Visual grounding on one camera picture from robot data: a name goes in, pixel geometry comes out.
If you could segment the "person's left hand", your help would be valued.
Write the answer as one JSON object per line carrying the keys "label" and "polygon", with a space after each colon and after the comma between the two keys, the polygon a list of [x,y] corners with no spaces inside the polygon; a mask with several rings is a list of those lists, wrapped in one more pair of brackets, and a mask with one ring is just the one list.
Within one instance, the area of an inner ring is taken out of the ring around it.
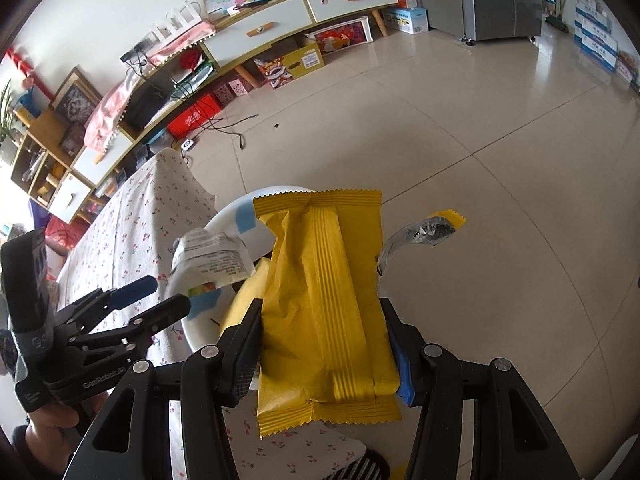
{"label": "person's left hand", "polygon": [[77,448],[80,414],[76,408],[50,401],[29,414],[26,445],[34,459],[52,474],[64,474]]}

